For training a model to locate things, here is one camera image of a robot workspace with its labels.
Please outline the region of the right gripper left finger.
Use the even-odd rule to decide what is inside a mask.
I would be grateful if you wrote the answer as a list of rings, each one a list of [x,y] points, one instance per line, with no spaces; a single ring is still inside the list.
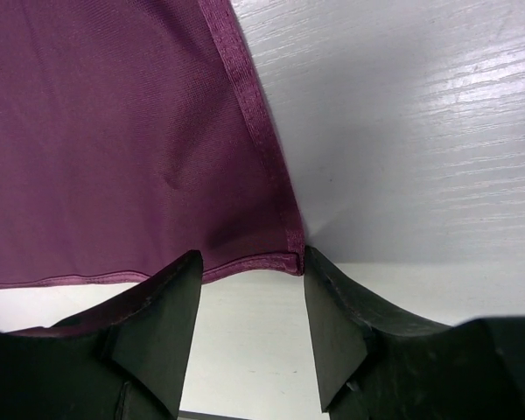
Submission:
[[[174,419],[200,303],[190,251],[50,327],[0,332],[0,419]]]

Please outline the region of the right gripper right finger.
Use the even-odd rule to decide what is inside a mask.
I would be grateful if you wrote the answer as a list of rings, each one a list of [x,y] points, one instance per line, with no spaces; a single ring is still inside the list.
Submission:
[[[332,419],[525,419],[525,316],[450,326],[356,283],[313,247],[304,297]]]

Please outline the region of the purple cloth napkin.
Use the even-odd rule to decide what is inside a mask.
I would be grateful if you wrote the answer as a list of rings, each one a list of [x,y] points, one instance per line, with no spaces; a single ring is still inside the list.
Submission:
[[[0,1],[0,289],[299,275],[305,238],[228,1]]]

